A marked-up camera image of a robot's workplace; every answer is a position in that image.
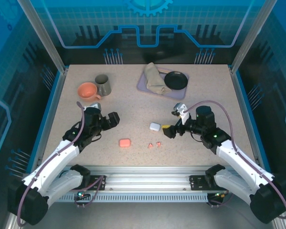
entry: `purple tray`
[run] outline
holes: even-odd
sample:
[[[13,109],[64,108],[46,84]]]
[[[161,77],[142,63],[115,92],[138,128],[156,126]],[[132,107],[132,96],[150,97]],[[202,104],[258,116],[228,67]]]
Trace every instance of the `purple tray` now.
[[[165,68],[159,68],[159,69],[166,70],[168,72],[172,72],[173,71],[173,70],[169,70],[169,69],[165,69]],[[189,75],[186,74],[186,73],[183,73],[183,74],[187,77],[187,80],[189,80]],[[160,73],[160,76],[161,76],[162,79],[164,79],[165,75],[166,75],[165,73]],[[141,77],[139,79],[139,82],[137,84],[137,88],[138,88],[138,90],[143,91],[143,92],[156,94],[156,93],[154,93],[154,92],[152,92],[152,91],[147,89],[147,87],[146,87],[146,77],[144,75],[144,71],[142,72],[142,75],[141,75]],[[181,99],[184,99],[184,97],[185,97],[186,88],[187,87],[185,87],[182,90],[172,90],[171,92],[163,94],[163,95],[162,94],[156,94],[156,95],[181,100]]]

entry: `gear logo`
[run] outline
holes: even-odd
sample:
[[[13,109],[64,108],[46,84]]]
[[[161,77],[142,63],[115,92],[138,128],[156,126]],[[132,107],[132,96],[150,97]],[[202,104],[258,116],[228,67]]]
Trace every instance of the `gear logo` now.
[[[11,23],[18,16],[19,9],[16,0],[0,0],[0,15],[8,23]]]
[[[140,16],[151,14],[156,16],[157,13],[162,13],[163,9],[168,9],[168,4],[173,3],[173,0],[124,0],[129,10],[134,13],[139,13]]]

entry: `mug handle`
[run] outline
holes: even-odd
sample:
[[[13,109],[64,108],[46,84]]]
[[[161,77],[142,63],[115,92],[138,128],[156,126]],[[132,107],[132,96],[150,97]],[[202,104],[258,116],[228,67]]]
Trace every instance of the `mug handle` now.
[[[95,98],[96,98],[97,100],[101,100],[101,96],[100,96],[99,94],[96,94],[96,95],[95,95]]]

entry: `gray mug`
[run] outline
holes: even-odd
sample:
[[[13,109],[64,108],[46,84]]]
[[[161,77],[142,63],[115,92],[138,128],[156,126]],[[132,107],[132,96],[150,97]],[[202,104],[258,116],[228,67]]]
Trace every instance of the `gray mug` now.
[[[98,75],[95,78],[95,84],[98,88],[100,96],[106,96],[111,93],[109,78],[105,74]]]

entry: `pink case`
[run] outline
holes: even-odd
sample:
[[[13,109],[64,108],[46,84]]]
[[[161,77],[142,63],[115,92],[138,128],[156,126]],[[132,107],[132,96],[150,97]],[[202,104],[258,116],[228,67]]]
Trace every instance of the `pink case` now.
[[[119,142],[120,147],[130,147],[130,139],[126,138],[126,139],[121,139]]]

